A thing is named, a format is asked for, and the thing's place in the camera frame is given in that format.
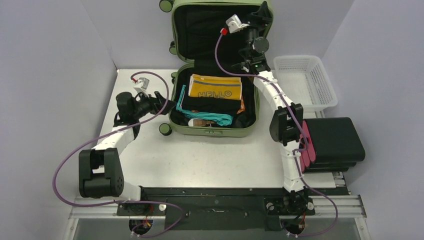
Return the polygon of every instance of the suitcase lid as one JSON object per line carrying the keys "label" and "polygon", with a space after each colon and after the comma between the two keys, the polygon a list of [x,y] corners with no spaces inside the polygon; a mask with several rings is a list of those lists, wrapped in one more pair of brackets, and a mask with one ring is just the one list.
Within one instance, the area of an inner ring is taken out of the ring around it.
{"label": "suitcase lid", "polygon": [[[186,63],[194,60],[215,60],[215,46],[220,30],[234,14],[244,22],[247,15],[256,12],[263,0],[175,0],[172,8],[172,30],[176,54]],[[273,16],[272,8],[268,9]],[[259,35],[266,37],[271,23]],[[244,61],[239,50],[246,47],[247,31],[227,34],[221,40],[218,56],[221,62],[238,64]]]}

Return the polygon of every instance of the gray wall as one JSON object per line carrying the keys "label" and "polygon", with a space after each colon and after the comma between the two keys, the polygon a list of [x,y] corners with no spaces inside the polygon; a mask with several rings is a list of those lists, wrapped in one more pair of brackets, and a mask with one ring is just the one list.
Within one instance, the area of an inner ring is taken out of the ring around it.
{"label": "gray wall", "polygon": [[356,0],[323,62],[366,150],[346,173],[371,236],[423,239],[424,1]]}
{"label": "gray wall", "polygon": [[[78,0],[0,2],[0,239],[62,239],[52,176],[99,132],[116,69]],[[59,174],[77,194],[77,159]]]}
{"label": "gray wall", "polygon": [[[159,0],[81,0],[119,69],[177,69],[169,53],[171,14]],[[354,0],[272,0],[270,65],[281,55],[322,57]]]}

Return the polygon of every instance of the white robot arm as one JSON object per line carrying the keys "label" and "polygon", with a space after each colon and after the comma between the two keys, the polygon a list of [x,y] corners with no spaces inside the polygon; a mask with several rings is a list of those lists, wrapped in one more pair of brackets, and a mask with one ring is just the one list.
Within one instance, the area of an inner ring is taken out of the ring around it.
{"label": "white robot arm", "polygon": [[[286,108],[284,102],[281,100],[280,96],[284,98],[284,100],[289,104],[293,104],[293,101],[284,94],[283,90],[277,84],[277,79],[274,78],[273,73],[271,71],[261,71],[259,76],[269,79],[270,82],[266,82],[261,78],[255,77],[253,84],[262,92],[265,96],[268,103],[271,105],[272,111],[277,111],[280,108]],[[274,83],[278,88],[275,89],[271,86],[271,83]],[[299,172],[295,163],[295,156],[300,166],[299,157],[300,153],[296,153],[293,155],[293,150],[299,148],[299,142],[292,140],[287,142],[287,145],[279,144],[279,149],[281,153],[282,166],[284,171],[284,188],[288,191],[300,191],[304,189],[304,184],[300,180]]]}
{"label": "white robot arm", "polygon": [[291,112],[300,124],[303,120],[303,108],[302,105],[295,104],[287,97],[268,67],[265,52],[269,49],[269,42],[266,38],[259,36],[259,32],[271,22],[269,12],[266,8],[262,8],[249,17],[249,24],[244,24],[237,15],[231,16],[226,21],[228,31],[223,29],[221,33],[225,35],[228,32],[231,34],[241,30],[245,32],[247,47],[239,51],[244,57],[244,62],[240,64],[241,69],[250,73],[249,76],[255,76],[254,85],[265,96],[274,112],[269,131],[272,139],[281,143],[279,148],[284,171],[283,187],[288,192],[298,192],[305,186],[297,167],[297,164],[300,166],[300,153],[294,153],[294,150],[299,149],[300,146],[300,131],[293,116],[288,114],[290,112],[288,108],[291,108]]}
{"label": "white robot arm", "polygon": [[[122,131],[119,129],[139,123],[139,119],[148,113],[158,114],[166,102],[159,92],[154,92],[155,97],[152,97],[141,88],[136,88],[139,94],[135,97],[130,92],[116,96],[118,113],[113,121],[112,132],[118,132],[92,149],[79,153],[79,193],[83,198],[114,197],[124,201],[141,199],[141,187],[124,180],[119,158],[127,145],[138,136],[140,125]],[[168,100],[161,114],[168,114],[175,105],[175,102]]]}

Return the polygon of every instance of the white table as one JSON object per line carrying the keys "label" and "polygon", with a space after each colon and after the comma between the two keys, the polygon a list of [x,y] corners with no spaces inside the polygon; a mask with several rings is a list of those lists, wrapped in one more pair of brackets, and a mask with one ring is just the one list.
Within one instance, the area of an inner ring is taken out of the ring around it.
{"label": "white table", "polygon": [[[177,70],[120,69],[101,128],[102,135],[110,132],[114,124],[118,112],[115,97],[121,92],[131,92],[133,96],[137,93],[130,76],[138,71],[151,71],[165,78],[171,98],[171,73]],[[159,91],[166,96],[160,79],[149,74],[136,76],[139,77],[150,80],[147,89],[150,94]],[[125,180],[157,188],[281,188],[282,160],[269,132],[273,113],[262,95],[260,101],[259,120],[253,133],[245,138],[188,136],[175,131],[163,136],[159,125],[169,123],[168,115],[141,125],[138,137],[120,156]],[[304,118],[316,117],[315,112],[304,114]],[[309,173],[305,179],[315,188],[336,187],[331,173]]]}

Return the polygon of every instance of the cable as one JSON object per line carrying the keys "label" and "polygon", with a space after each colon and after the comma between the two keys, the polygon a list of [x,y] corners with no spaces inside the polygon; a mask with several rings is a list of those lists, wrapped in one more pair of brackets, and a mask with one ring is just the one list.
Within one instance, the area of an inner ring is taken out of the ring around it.
{"label": "cable", "polygon": [[301,223],[306,224],[306,222],[305,222],[305,218],[306,218],[306,212],[303,214],[302,221],[300,221],[300,223],[299,223],[299,224],[301,224]]}
{"label": "cable", "polygon": [[121,132],[121,131],[124,131],[124,130],[127,130],[127,129],[130,129],[130,128],[133,128],[133,127],[137,127],[137,126],[139,126],[139,125],[142,125],[142,124],[145,124],[145,123],[147,123],[147,122],[149,122],[149,121],[151,121],[151,120],[153,120],[154,118],[156,118],[157,116],[159,116],[163,111],[164,111],[164,109],[165,109],[165,107],[167,106],[167,104],[168,104],[168,98],[170,97],[170,89],[169,89],[169,87],[168,87],[168,84],[167,84],[167,82],[165,81],[165,79],[163,78],[163,77],[161,77],[160,75],[158,75],[158,74],[156,74],[156,73],[154,73],[154,72],[151,72],[151,71],[139,71],[139,72],[136,72],[136,73],[134,73],[132,76],[131,76],[131,79],[133,80],[134,79],[134,76],[135,75],[138,75],[138,74],[150,74],[150,75],[153,75],[153,76],[156,76],[156,77],[158,77],[160,80],[162,80],[162,82],[165,84],[165,87],[166,87],[166,98],[165,98],[165,103],[164,103],[164,105],[163,105],[163,107],[159,110],[159,112],[157,113],[157,114],[155,114],[154,116],[152,116],[152,117],[150,117],[149,119],[146,119],[146,120],[144,120],[144,121],[141,121],[141,122],[137,122],[137,123],[134,123],[134,124],[132,124],[132,125],[128,125],[128,126],[125,126],[125,127],[123,127],[123,128],[120,128],[120,129],[118,129],[118,130],[115,130],[115,131],[112,131],[112,132],[109,132],[109,133],[107,133],[107,134],[104,134],[104,135],[101,135],[101,136],[99,136],[99,137],[96,137],[96,138],[93,138],[93,139],[91,139],[91,140],[89,140],[89,141],[87,141],[87,142],[85,142],[85,143],[83,143],[82,145],[80,145],[80,146],[78,146],[77,148],[75,148],[73,151],[71,151],[63,160],[62,160],[62,162],[59,164],[59,166],[56,168],[56,170],[54,171],[54,175],[53,175],[53,181],[52,181],[52,185],[53,185],[53,192],[54,192],[54,194],[56,195],[56,197],[60,200],[60,201],[62,201],[62,202],[64,202],[65,204],[67,204],[67,205],[70,205],[70,206],[73,206],[73,207],[80,207],[80,208],[87,208],[87,207],[99,207],[99,206],[104,206],[104,205],[109,205],[109,204],[121,204],[121,203],[131,203],[131,204],[164,204],[164,205],[167,205],[167,206],[171,206],[171,207],[174,207],[174,208],[176,208],[176,209],[178,209],[178,210],[180,210],[181,211],[181,216],[173,223],[173,224],[171,224],[169,227],[167,227],[165,230],[163,230],[163,231],[161,231],[161,232],[159,232],[159,233],[156,233],[156,234],[154,234],[154,235],[151,235],[151,236],[145,236],[144,238],[151,238],[151,237],[155,237],[155,236],[158,236],[158,235],[160,235],[160,234],[163,234],[164,232],[166,232],[166,231],[168,231],[169,229],[171,229],[173,226],[175,226],[179,221],[181,221],[181,219],[183,219],[183,216],[184,216],[184,210],[181,208],[181,207],[179,207],[179,206],[177,206],[177,205],[175,205],[175,204],[172,204],[172,203],[169,203],[169,202],[161,202],[161,201],[107,201],[107,202],[102,202],[102,203],[95,203],[95,204],[80,204],[80,203],[75,203],[75,202],[71,202],[71,201],[68,201],[68,200],[66,200],[60,193],[59,193],[59,191],[58,191],[58,187],[57,187],[57,185],[56,185],[56,181],[57,181],[57,178],[58,178],[58,174],[59,174],[59,171],[61,170],[61,168],[63,167],[63,165],[72,157],[72,155],[74,155],[76,152],[78,152],[79,150],[81,150],[82,148],[84,148],[85,146],[87,146],[87,145],[89,145],[89,144],[91,144],[91,143],[94,143],[94,142],[96,142],[96,141],[98,141],[98,140],[100,140],[100,139],[103,139],[103,138],[107,138],[107,137],[109,137],[109,136],[111,136],[111,135],[113,135],[113,134],[116,134],[116,133],[118,133],[118,132]]}
{"label": "cable", "polygon": [[151,213],[153,213],[153,205],[150,205],[149,206],[149,208],[148,208],[148,212],[145,214],[146,215],[146,217],[145,217],[145,219],[142,221],[142,223],[143,223],[143,225],[145,224],[145,225],[147,225],[148,227],[151,227],[152,225],[150,224],[150,222],[147,220],[147,218],[149,217],[149,214],[151,214]]}
{"label": "cable", "polygon": [[223,71],[224,73],[226,73],[226,74],[228,74],[228,75],[230,75],[230,76],[234,76],[234,77],[252,77],[252,78],[259,78],[259,79],[261,79],[261,80],[264,80],[265,82],[268,82],[268,83],[270,83],[270,85],[277,91],[277,93],[279,94],[279,97],[281,98],[281,100],[282,100],[282,102],[284,103],[284,105],[286,106],[286,108],[287,108],[287,110],[288,110],[288,112],[290,113],[290,116],[291,116],[291,119],[293,119],[293,121],[294,121],[294,123],[296,124],[296,126],[297,126],[297,128],[299,129],[299,131],[300,131],[300,133],[302,134],[302,136],[303,136],[303,140],[304,140],[304,144],[305,144],[305,148],[297,148],[297,149],[294,149],[293,150],[293,155],[294,155],[294,162],[296,163],[296,167],[297,167],[297,171],[298,171],[298,173],[299,173],[299,178],[300,178],[300,180],[303,182],[303,184],[305,185],[305,187],[307,187],[308,189],[310,189],[312,192],[314,192],[314,193],[316,193],[316,194],[318,194],[318,195],[320,195],[320,196],[322,196],[322,197],[324,197],[324,198],[326,198],[327,200],[329,200],[330,202],[331,202],[331,204],[334,206],[334,209],[335,209],[335,218],[334,218],[334,222],[327,228],[327,229],[325,229],[325,230],[322,230],[322,231],[320,231],[320,232],[316,232],[316,233],[308,233],[308,234],[302,234],[302,235],[299,235],[298,237],[312,237],[312,236],[317,236],[317,235],[321,235],[321,234],[324,234],[324,233],[326,233],[326,232],[328,232],[330,229],[332,229],[335,225],[336,225],[336,223],[337,223],[337,220],[339,219],[339,210],[337,209],[337,206],[336,206],[336,203],[331,199],[331,198],[329,198],[327,195],[325,195],[325,194],[323,194],[323,193],[321,193],[320,191],[317,191],[317,190],[315,190],[314,188],[312,188],[311,186],[309,186],[306,182],[305,182],[305,180],[304,180],[304,178],[303,178],[303,175],[302,175],[302,170],[301,170],[301,168],[300,168],[300,166],[299,166],[299,163],[298,163],[298,158],[296,157],[296,152],[303,152],[303,151],[306,151],[307,149],[308,149],[308,147],[309,147],[309,143],[308,143],[308,140],[307,140],[307,138],[306,138],[306,134],[305,134],[305,132],[303,131],[303,129],[302,129],[302,126],[300,125],[300,123],[299,123],[299,121],[297,120],[297,118],[296,118],[296,116],[295,116],[295,114],[293,113],[293,111],[292,111],[292,108],[289,106],[289,104],[287,103],[287,101],[284,99],[284,97],[281,95],[281,92],[280,92],[280,90],[279,90],[279,88],[273,83],[273,82],[271,82],[270,80],[268,80],[268,79],[266,79],[265,77],[263,77],[263,76],[259,76],[259,75],[255,75],[255,74],[235,74],[235,73],[232,73],[232,72],[229,72],[229,71],[227,71],[227,70],[225,70],[222,66],[221,66],[221,64],[220,64],[220,61],[218,60],[218,46],[220,45],[220,42],[221,42],[221,39],[223,38],[223,34],[221,33],[220,34],[220,36],[219,36],[219,38],[218,38],[218,41],[216,42],[216,46],[215,46],[215,62],[216,62],[216,64],[218,65],[218,67],[221,69],[221,71]]}
{"label": "cable", "polygon": [[287,228],[288,226],[291,226],[291,225],[300,225],[300,223],[299,224],[295,224],[295,222],[296,222],[296,220],[298,220],[302,215],[303,215],[304,213],[301,213],[301,214],[299,214],[299,215],[297,215],[295,218],[293,218],[292,220],[290,220],[290,221],[288,221],[288,222],[286,222],[286,224],[284,225],[284,229],[285,228]]}

